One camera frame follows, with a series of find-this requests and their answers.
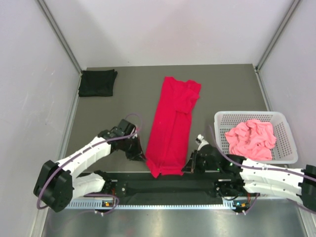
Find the pink cloth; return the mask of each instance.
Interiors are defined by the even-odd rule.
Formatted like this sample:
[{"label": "pink cloth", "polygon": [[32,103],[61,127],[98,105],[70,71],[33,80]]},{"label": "pink cloth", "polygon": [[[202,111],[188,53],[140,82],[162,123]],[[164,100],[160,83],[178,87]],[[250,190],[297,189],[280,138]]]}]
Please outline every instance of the pink cloth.
[{"label": "pink cloth", "polygon": [[229,152],[233,155],[253,160],[272,160],[271,150],[275,147],[276,137],[270,122],[257,119],[241,122],[225,133]]},{"label": "pink cloth", "polygon": [[152,175],[182,175],[186,163],[192,110],[201,84],[165,77],[150,133],[146,159]]}]

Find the cable tie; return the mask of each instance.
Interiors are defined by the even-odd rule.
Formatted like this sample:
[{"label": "cable tie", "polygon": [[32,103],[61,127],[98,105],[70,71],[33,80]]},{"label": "cable tie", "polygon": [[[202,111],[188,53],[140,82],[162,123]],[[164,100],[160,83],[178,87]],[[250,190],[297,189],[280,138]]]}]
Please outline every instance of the cable tie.
[{"label": "cable tie", "polygon": [[268,170],[268,165],[264,164],[261,168],[262,168],[262,170]]}]

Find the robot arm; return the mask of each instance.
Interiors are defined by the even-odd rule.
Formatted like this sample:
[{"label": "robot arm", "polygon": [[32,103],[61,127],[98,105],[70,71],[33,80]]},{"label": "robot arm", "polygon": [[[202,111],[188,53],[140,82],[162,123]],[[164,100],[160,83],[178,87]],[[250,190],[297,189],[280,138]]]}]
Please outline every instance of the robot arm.
[{"label": "robot arm", "polygon": [[[78,177],[93,163],[114,151],[122,150],[129,160],[145,160],[136,134],[136,126],[122,119],[117,127],[99,133],[89,144],[58,162],[47,161],[39,174],[33,193],[55,212],[63,210],[72,199],[101,191],[111,180],[101,171]],[[50,176],[60,169],[47,188]]]},{"label": "robot arm", "polygon": [[316,167],[307,165],[305,170],[287,169],[240,156],[227,155],[231,160],[239,163],[241,165],[239,167],[225,159],[218,149],[211,146],[202,135],[197,137],[196,142],[198,149],[193,151],[183,171],[204,173],[206,170],[217,170],[229,175],[230,180],[216,182],[218,193],[224,194],[227,189],[230,189],[230,193],[234,191],[236,195],[246,191],[279,196],[316,211],[316,183],[303,177],[305,175],[314,178]]}]

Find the gray mat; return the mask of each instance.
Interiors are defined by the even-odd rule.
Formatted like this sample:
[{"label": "gray mat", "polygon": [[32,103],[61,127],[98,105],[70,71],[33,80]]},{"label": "gray mat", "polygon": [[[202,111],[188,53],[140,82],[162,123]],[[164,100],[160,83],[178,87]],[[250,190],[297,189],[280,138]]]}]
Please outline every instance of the gray mat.
[{"label": "gray mat", "polygon": [[[108,70],[97,68],[90,70]],[[140,133],[146,150],[162,82],[165,76],[177,80],[193,79],[202,84],[200,99],[193,110],[188,156],[196,149],[196,136],[207,124],[214,124],[218,111],[265,111],[266,106],[253,66],[248,65],[193,65],[116,67],[118,77],[113,97],[84,97],[79,104],[72,128],[67,155],[90,142],[100,131],[111,129],[127,114],[141,114],[144,124]],[[139,124],[137,118],[131,122]],[[93,164],[89,170],[148,171],[145,164],[128,161],[123,152],[116,152]]]}]

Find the pink towel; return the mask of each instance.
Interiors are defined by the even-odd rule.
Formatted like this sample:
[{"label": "pink towel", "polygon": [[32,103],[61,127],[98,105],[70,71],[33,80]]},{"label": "pink towel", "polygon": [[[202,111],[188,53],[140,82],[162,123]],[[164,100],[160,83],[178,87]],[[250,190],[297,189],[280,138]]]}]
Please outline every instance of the pink towel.
[{"label": "pink towel", "polygon": [[257,119],[241,122],[225,133],[229,152],[233,155],[253,160],[272,160],[271,150],[275,147],[276,137],[270,122]]}]

